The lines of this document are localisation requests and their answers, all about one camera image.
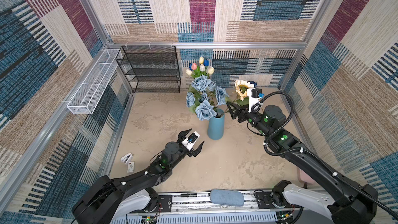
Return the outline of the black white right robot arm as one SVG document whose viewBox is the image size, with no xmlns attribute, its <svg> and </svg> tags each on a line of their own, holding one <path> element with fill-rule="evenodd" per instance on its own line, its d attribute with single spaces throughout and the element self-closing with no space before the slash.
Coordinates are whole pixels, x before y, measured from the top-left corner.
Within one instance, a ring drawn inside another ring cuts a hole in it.
<svg viewBox="0 0 398 224">
<path fill-rule="evenodd" d="M 277 207 L 299 205 L 335 224 L 369 224 L 378 208 L 397 219 L 397 212 L 378 200 L 375 188 L 369 184 L 362 186 L 339 173 L 285 129 L 293 117 L 295 104 L 290 95 L 281 94 L 291 106 L 289 116 L 274 105 L 260 112 L 265 100 L 276 95 L 275 92 L 263 95 L 261 89 L 255 89 L 254 96 L 249 97 L 249 104 L 244 106 L 227 102 L 232 119 L 237 119 L 239 123 L 246 122 L 264 137 L 263 148 L 268 155 L 293 163 L 326 191 L 321 194 L 282 180 L 273 188 L 274 204 Z"/>
</svg>

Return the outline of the blue-grey artificial rose bunch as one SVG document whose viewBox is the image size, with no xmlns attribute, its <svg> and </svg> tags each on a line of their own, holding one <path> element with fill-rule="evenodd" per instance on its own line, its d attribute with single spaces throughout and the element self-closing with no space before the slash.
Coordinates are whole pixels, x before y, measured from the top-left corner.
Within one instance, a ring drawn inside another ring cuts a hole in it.
<svg viewBox="0 0 398 224">
<path fill-rule="evenodd" d="M 226 105 L 229 95 L 225 88 L 201 75 L 193 80 L 188 88 L 186 105 L 201 120 L 220 118 L 223 116 L 220 107 Z"/>
</svg>

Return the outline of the pink artificial tulip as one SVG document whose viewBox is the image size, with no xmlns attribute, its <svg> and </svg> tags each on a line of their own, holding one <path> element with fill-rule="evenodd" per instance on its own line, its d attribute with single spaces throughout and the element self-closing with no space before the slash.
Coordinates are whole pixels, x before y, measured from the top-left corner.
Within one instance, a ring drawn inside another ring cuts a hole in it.
<svg viewBox="0 0 398 224">
<path fill-rule="evenodd" d="M 198 67 L 198 66 L 197 66 L 197 64 L 196 64 L 196 63 L 193 63 L 193 64 L 192 64 L 192 69 L 193 69 L 193 71 L 194 71 L 194 70 L 196 70 L 196 69 L 197 69 L 197 67 Z"/>
</svg>

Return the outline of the dark blue artificial rose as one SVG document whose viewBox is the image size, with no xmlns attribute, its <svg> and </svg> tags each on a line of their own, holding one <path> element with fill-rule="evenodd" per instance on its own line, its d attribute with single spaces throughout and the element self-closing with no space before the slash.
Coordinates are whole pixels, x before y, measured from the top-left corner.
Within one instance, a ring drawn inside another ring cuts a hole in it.
<svg viewBox="0 0 398 224">
<path fill-rule="evenodd" d="M 257 83 L 256 82 L 254 82 L 254 81 L 250 81 L 249 82 L 254 88 L 256 88 L 257 87 Z"/>
</svg>

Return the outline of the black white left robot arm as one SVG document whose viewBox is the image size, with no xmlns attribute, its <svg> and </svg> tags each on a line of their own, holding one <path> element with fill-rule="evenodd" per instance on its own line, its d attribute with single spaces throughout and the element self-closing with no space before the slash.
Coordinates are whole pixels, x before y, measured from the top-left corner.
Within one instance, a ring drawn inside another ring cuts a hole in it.
<svg viewBox="0 0 398 224">
<path fill-rule="evenodd" d="M 150 160 L 150 165 L 132 175 L 119 178 L 101 176 L 72 207 L 78 224 L 108 224 L 131 211 L 145 209 L 158 198 L 153 189 L 165 182 L 185 158 L 196 157 L 203 146 L 193 146 L 200 138 L 197 131 L 181 131 L 176 142 L 169 142 Z"/>
</svg>

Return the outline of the beige artificial flower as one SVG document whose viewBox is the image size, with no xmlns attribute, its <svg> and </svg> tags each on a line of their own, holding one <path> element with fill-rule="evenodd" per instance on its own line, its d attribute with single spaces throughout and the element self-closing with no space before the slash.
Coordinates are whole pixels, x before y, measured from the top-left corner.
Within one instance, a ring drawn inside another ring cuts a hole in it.
<svg viewBox="0 0 398 224">
<path fill-rule="evenodd" d="M 244 106 L 249 104 L 249 97 L 247 95 L 247 91 L 250 88 L 254 88 L 249 81 L 246 80 L 236 80 L 234 82 L 234 88 L 236 92 L 236 99 L 232 102 L 239 105 Z"/>
</svg>

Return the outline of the teal cylindrical vase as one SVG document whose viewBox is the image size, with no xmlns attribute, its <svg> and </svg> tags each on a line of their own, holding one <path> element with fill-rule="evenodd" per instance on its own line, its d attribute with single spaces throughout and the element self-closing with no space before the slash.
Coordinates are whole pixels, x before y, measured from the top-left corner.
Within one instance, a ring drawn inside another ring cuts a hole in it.
<svg viewBox="0 0 398 224">
<path fill-rule="evenodd" d="M 207 135 L 212 140 L 219 140 L 224 134 L 224 111 L 222 109 L 217 109 L 217 116 L 212 117 L 209 120 Z"/>
</svg>

